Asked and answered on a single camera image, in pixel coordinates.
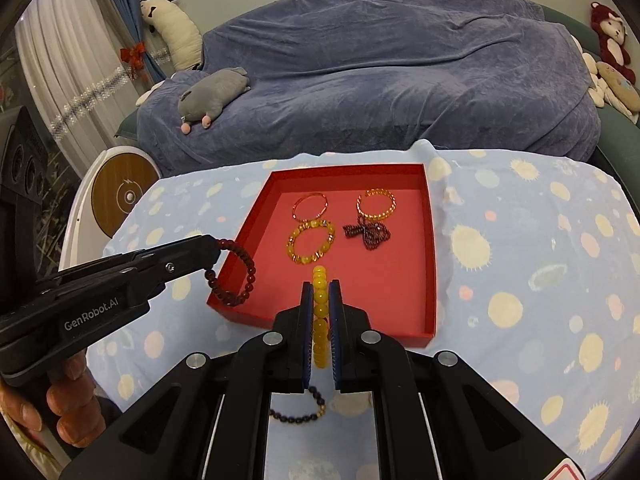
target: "red plush toy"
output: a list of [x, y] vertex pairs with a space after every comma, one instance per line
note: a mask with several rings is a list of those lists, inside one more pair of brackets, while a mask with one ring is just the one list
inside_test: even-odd
[[605, 63], [618, 70], [632, 85], [636, 84], [636, 74], [626, 67], [631, 58], [623, 46], [626, 28], [622, 18], [609, 7], [593, 2], [591, 4], [591, 28], [600, 38], [600, 57]]

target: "red tray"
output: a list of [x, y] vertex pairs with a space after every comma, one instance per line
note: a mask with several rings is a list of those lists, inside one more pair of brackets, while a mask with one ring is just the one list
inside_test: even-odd
[[[397, 208], [385, 225], [391, 239], [367, 251], [361, 237], [347, 239], [342, 226], [357, 221], [356, 200], [367, 189], [385, 188], [396, 197]], [[298, 223], [291, 216], [296, 200], [319, 191], [329, 207], [322, 216], [336, 227], [331, 249], [317, 263], [299, 265], [286, 253]], [[324, 205], [322, 197], [305, 200], [299, 218], [313, 218]], [[362, 209], [377, 213], [388, 198], [364, 198]], [[296, 241], [297, 254], [312, 254], [326, 240], [326, 229], [312, 229]], [[273, 171], [255, 201], [236, 241], [253, 255], [257, 269], [249, 300], [238, 307], [207, 301], [233, 322], [269, 329], [281, 310], [300, 303], [302, 283], [312, 280], [313, 268], [326, 268], [327, 280], [340, 280], [345, 304], [364, 309], [374, 329], [406, 346], [425, 346], [435, 334], [436, 269], [429, 191], [421, 164], [329, 166]], [[228, 257], [219, 274], [220, 285], [243, 290], [246, 267]]]

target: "silver bolt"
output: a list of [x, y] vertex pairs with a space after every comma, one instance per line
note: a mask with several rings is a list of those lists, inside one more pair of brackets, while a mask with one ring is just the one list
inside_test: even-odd
[[200, 368], [207, 362], [207, 358], [203, 354], [191, 354], [187, 357], [187, 366], [189, 368]]
[[458, 363], [458, 356], [453, 352], [445, 350], [438, 354], [438, 362], [443, 366], [453, 366]]
[[382, 339], [382, 336], [376, 332], [375, 330], [367, 330], [360, 334], [360, 339], [362, 339], [368, 345], [375, 345], [379, 343]]
[[282, 334], [280, 332], [267, 332], [262, 336], [265, 345], [276, 346], [282, 343]]

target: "red ribbon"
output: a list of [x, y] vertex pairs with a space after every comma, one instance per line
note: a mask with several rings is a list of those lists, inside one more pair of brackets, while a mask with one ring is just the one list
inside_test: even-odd
[[120, 59], [124, 63], [129, 63], [129, 77], [133, 80], [138, 77], [138, 72], [145, 69], [145, 62], [142, 55], [146, 52], [145, 44], [140, 42], [134, 48], [121, 48]]

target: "human hand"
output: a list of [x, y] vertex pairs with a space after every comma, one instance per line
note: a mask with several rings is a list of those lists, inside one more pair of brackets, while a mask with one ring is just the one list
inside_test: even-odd
[[[84, 351], [63, 363], [65, 377], [47, 391], [47, 404], [60, 417], [58, 434], [66, 443], [86, 447], [105, 430], [100, 405], [94, 396], [94, 382], [86, 370]], [[15, 422], [23, 426], [30, 438], [42, 444], [38, 432], [42, 418], [30, 402], [0, 380], [0, 406]]]

